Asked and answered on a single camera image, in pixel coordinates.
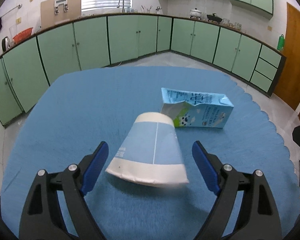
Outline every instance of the cooking pot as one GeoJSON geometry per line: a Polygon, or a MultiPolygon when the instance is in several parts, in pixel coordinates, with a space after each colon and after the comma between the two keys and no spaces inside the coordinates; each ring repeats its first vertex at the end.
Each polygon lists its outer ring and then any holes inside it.
{"type": "Polygon", "coordinates": [[[190,10],[190,17],[201,18],[201,12],[197,8],[190,10]]]}

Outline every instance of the countertop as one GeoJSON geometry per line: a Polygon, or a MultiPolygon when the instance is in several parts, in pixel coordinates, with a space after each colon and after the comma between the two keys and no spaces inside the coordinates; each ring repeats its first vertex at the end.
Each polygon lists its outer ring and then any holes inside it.
{"type": "MultiPolygon", "coordinates": [[[[57,24],[57,25],[54,25],[52,27],[49,27],[49,28],[46,28],[44,30],[40,30],[34,34],[32,34],[29,38],[23,40],[22,42],[18,43],[17,45],[13,46],[12,48],[8,49],[7,51],[5,51],[4,53],[2,53],[0,55],[0,58],[6,54],[7,52],[9,52],[11,49],[15,48],[16,46],[22,44],[23,42],[25,41],[28,41],[29,39],[31,38],[34,38],[42,33],[45,33],[49,30],[52,30],[54,28],[58,28],[60,26],[63,26],[63,25],[67,25],[67,24],[70,24],[70,23],[74,23],[74,22],[78,22],[78,21],[82,21],[82,20],[87,20],[87,19],[92,19],[92,18],[98,18],[98,17],[106,17],[106,16],[116,16],[116,15],[123,15],[123,13],[108,13],[108,14],[98,14],[98,15],[92,15],[92,16],[84,16],[84,17],[79,17],[75,20],[72,20],[72,21],[68,21],[68,22],[63,22],[63,23],[60,23],[60,24],[57,24]]],[[[268,44],[264,43],[263,41],[260,41],[258,39],[256,39],[255,37],[252,37],[246,33],[243,33],[243,32],[240,32],[234,28],[230,28],[228,26],[224,26],[222,24],[217,24],[217,23],[214,23],[214,22],[208,22],[207,20],[198,20],[198,19],[190,19],[190,18],[186,18],[186,17],[175,17],[175,16],[169,16],[169,15],[164,15],[164,14],[153,14],[153,13],[124,13],[124,15],[152,15],[152,16],[164,16],[164,17],[170,17],[170,18],[175,18],[175,19],[184,19],[184,20],[189,20],[189,21],[198,21],[198,22],[205,22],[207,24],[212,24],[212,25],[216,25],[216,26],[220,26],[222,28],[226,28],[228,30],[231,30],[231,31],[234,31],[234,32],[237,32],[237,33],[240,33],[242,35],[245,35],[253,40],[256,40],[258,41],[259,43],[263,44],[264,46],[267,46],[268,48],[272,49],[273,51],[277,52],[278,54],[280,54],[281,56],[284,56],[280,51],[278,51],[277,49],[269,46],[268,44]]]]}

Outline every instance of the crushed milk carton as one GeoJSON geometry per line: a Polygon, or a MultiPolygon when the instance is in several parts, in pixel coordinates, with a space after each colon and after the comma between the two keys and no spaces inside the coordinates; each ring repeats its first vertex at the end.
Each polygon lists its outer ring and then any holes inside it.
{"type": "Polygon", "coordinates": [[[225,94],[162,88],[161,113],[169,116],[175,127],[223,128],[234,105],[225,94]]]}

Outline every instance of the white tiled wall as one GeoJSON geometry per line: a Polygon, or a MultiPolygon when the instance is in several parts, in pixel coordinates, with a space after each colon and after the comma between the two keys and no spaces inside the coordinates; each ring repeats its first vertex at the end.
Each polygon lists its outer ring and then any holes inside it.
{"type": "Polygon", "coordinates": [[[276,48],[281,34],[287,29],[287,2],[298,10],[296,0],[274,0],[274,16],[268,19],[232,6],[230,0],[168,0],[168,15],[189,17],[190,10],[198,8],[206,18],[207,14],[216,13],[221,18],[227,18],[231,23],[242,24],[242,31],[276,48]]]}

